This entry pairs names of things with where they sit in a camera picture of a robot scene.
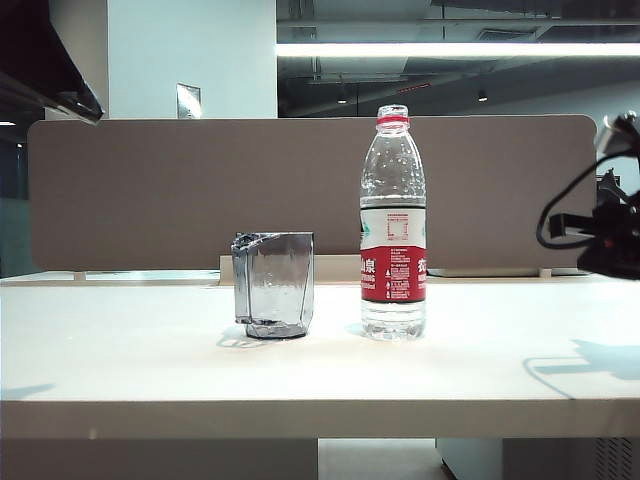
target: range hood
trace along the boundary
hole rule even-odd
[[[104,111],[49,21],[48,0],[0,1],[0,106],[96,123]]]

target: white wall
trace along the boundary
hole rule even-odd
[[[486,103],[479,104],[477,108],[452,113],[452,115],[582,113],[590,116],[600,131],[605,115],[616,116],[627,110],[640,112],[640,81],[611,84],[605,87],[529,98],[498,105],[491,104],[491,93],[487,93],[489,101]],[[640,175],[636,160],[629,158],[607,162],[598,169],[598,173],[604,173],[611,167],[614,167],[616,175],[620,175],[623,190],[630,194],[640,190]]]
[[[73,63],[108,114],[107,0],[49,0],[49,11]],[[58,115],[47,112],[47,118],[54,117]]]
[[[206,118],[277,117],[275,0],[109,0],[111,118],[176,118],[176,83]]]

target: ceiling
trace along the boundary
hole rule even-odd
[[[277,0],[277,26],[279,43],[637,42],[640,0]],[[278,58],[278,110],[371,115],[401,97],[447,114],[480,89],[497,102],[639,78],[629,59]]]

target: bottle neck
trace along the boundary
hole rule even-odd
[[[378,135],[384,136],[398,136],[407,134],[409,132],[409,128],[406,124],[401,125],[391,125],[391,124],[382,124],[376,125],[376,130],[378,131]]]

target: black cable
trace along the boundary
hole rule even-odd
[[[611,155],[602,157],[600,160],[598,160],[593,165],[589,166],[589,168],[587,168],[580,175],[574,178],[564,190],[562,190],[558,195],[553,197],[553,199],[551,199],[549,203],[547,203],[547,205],[542,210],[542,213],[540,214],[540,219],[538,220],[538,225],[536,227],[536,238],[538,239],[538,243],[540,243],[540,245],[546,248],[550,248],[552,250],[569,250],[571,248],[585,247],[593,241],[593,238],[587,238],[585,240],[579,240],[577,242],[571,242],[571,243],[552,243],[552,242],[548,242],[544,238],[544,236],[542,235],[542,229],[544,228],[544,224],[547,221],[547,216],[549,215],[549,212],[551,211],[551,209],[555,207],[560,200],[566,197],[576,187],[576,185],[578,185],[582,180],[586,178],[587,175],[589,175],[591,172],[593,172],[596,168],[598,168],[607,160],[611,160],[612,158],[622,157],[622,156],[639,156],[640,157],[640,155],[637,155],[637,153],[633,149],[625,150],[624,152],[612,153]]]

